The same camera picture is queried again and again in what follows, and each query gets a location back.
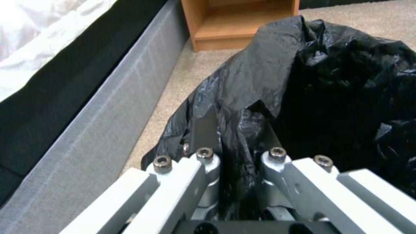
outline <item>white metal bar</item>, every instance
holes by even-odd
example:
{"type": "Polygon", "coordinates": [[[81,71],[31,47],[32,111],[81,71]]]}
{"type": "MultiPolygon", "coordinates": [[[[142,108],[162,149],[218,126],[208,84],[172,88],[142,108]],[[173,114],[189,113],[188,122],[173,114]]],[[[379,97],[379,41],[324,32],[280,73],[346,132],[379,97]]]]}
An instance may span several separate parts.
{"type": "Polygon", "coordinates": [[[206,186],[204,166],[182,158],[123,233],[171,233],[179,220],[191,218],[206,186]]]}
{"type": "Polygon", "coordinates": [[[400,231],[354,193],[304,158],[277,165],[262,158],[267,178],[289,199],[303,217],[325,215],[342,233],[400,233],[400,231]]]}
{"type": "Polygon", "coordinates": [[[157,187],[155,175],[130,168],[60,233],[117,233],[157,187]]]}
{"type": "Polygon", "coordinates": [[[373,172],[362,169],[337,178],[375,211],[404,233],[416,233],[416,201],[373,172]]]}

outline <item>bolt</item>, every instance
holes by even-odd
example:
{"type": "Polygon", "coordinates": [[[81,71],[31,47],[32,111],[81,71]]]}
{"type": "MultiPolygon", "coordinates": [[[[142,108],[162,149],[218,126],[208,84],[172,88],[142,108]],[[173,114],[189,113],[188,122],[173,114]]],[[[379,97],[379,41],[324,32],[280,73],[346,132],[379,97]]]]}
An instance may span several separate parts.
{"type": "Polygon", "coordinates": [[[156,173],[166,174],[172,170],[172,160],[169,156],[158,156],[153,160],[156,173]]]}
{"type": "Polygon", "coordinates": [[[284,163],[286,159],[286,150],[282,147],[273,147],[269,150],[269,158],[278,163],[284,163]]]}
{"type": "Polygon", "coordinates": [[[314,161],[320,165],[325,171],[331,172],[334,162],[325,155],[315,155],[314,161]]]}
{"type": "Polygon", "coordinates": [[[187,157],[189,155],[189,143],[183,144],[183,155],[187,157]]]}
{"type": "Polygon", "coordinates": [[[201,147],[196,150],[196,159],[202,163],[211,162],[214,158],[214,152],[212,148],[201,147]]]}

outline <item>shelf board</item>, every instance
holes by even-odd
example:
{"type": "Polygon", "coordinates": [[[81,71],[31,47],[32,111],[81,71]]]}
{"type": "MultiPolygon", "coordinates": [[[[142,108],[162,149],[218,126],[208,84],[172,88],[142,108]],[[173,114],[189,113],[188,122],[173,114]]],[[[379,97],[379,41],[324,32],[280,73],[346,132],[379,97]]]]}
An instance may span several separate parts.
{"type": "Polygon", "coordinates": [[[263,1],[213,7],[194,39],[250,38],[265,23],[292,16],[292,1],[263,1]]]}

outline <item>bed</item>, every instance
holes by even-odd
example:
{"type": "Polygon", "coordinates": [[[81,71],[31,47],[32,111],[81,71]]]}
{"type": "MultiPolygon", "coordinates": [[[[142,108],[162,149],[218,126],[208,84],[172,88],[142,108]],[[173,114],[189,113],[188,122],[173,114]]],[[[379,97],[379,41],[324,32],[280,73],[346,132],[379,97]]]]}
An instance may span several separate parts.
{"type": "Polygon", "coordinates": [[[1,230],[59,232],[117,179],[187,38],[179,0],[117,0],[4,92],[1,230]]]}

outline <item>garbage bag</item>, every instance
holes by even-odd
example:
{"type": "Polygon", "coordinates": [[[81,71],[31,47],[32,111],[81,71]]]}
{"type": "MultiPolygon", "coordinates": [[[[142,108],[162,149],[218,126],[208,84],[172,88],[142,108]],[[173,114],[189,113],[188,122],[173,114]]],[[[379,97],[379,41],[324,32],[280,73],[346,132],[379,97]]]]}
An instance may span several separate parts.
{"type": "Polygon", "coordinates": [[[141,166],[161,154],[178,161],[208,116],[221,219],[259,218],[268,126],[292,159],[324,154],[340,171],[368,168],[415,198],[415,80],[416,54],[400,41],[302,16],[269,23],[189,95],[141,166]]]}

